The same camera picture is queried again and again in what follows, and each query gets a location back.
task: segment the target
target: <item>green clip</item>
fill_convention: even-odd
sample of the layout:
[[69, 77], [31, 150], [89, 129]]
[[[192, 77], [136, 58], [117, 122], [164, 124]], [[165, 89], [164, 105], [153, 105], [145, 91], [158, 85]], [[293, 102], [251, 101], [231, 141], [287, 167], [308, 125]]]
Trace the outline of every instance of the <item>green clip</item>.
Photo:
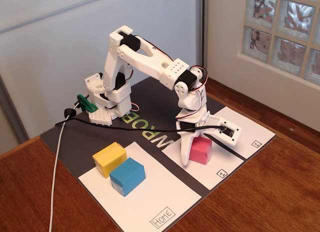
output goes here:
[[78, 94], [76, 96], [77, 100], [79, 101], [80, 107], [82, 111], [88, 111], [90, 113], [95, 112], [98, 107], [95, 106], [93, 103], [90, 103], [87, 98], [85, 98], [83, 95]]

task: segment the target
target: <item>wooden table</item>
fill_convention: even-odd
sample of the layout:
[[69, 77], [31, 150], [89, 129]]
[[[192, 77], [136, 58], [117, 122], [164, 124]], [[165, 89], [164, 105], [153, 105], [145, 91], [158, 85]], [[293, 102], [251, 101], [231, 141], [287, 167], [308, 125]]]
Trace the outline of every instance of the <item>wooden table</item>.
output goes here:
[[[262, 125], [274, 141], [169, 231], [320, 231], [320, 154]], [[0, 231], [49, 229], [54, 162], [40, 137], [0, 157]], [[119, 231], [60, 161], [53, 231]]]

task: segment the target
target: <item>white wall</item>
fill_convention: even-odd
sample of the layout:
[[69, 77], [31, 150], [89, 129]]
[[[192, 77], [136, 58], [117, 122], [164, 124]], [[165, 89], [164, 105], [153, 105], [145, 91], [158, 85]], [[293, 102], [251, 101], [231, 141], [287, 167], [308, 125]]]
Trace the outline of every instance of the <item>white wall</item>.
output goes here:
[[0, 155], [18, 145], [17, 138], [0, 106]]
[[86, 93], [84, 79], [103, 72], [109, 33], [122, 25], [196, 63], [196, 0], [98, 0], [0, 34], [0, 73], [30, 138]]

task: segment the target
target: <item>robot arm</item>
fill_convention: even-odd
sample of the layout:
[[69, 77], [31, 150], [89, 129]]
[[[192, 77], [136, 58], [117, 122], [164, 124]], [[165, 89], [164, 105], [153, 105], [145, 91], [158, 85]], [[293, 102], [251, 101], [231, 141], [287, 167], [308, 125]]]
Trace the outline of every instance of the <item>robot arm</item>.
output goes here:
[[[152, 43], [139, 36], [133, 36], [127, 26], [122, 26], [109, 36], [109, 49], [104, 67], [103, 81], [98, 74], [85, 79], [92, 103], [98, 107], [99, 115], [90, 113], [92, 123], [111, 125], [112, 120], [130, 113], [131, 85], [128, 78], [131, 76], [131, 66], [153, 77], [169, 90], [175, 90], [182, 108], [176, 116], [176, 128], [186, 129], [204, 125], [222, 125], [224, 119], [214, 117], [207, 111], [207, 97], [205, 82], [201, 82], [203, 72], [200, 66], [192, 66], [177, 58], [171, 59], [167, 54]], [[222, 133], [217, 129], [195, 132], [178, 132], [181, 136], [181, 159], [184, 165], [188, 164], [193, 139], [206, 133], [215, 136], [224, 143], [234, 145], [240, 133], [228, 122], [228, 130], [232, 134]]]

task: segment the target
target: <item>foam block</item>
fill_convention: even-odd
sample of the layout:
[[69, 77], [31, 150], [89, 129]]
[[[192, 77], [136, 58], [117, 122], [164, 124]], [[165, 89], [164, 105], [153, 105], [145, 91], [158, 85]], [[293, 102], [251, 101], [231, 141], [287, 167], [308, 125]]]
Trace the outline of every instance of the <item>foam block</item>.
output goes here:
[[127, 153], [120, 144], [114, 142], [92, 157], [97, 169], [105, 178], [108, 178], [109, 173], [127, 159]]
[[211, 139], [195, 137], [192, 142], [189, 160], [206, 165], [211, 159]]
[[145, 178], [144, 166], [132, 158], [128, 158], [110, 173], [112, 187], [124, 197]]

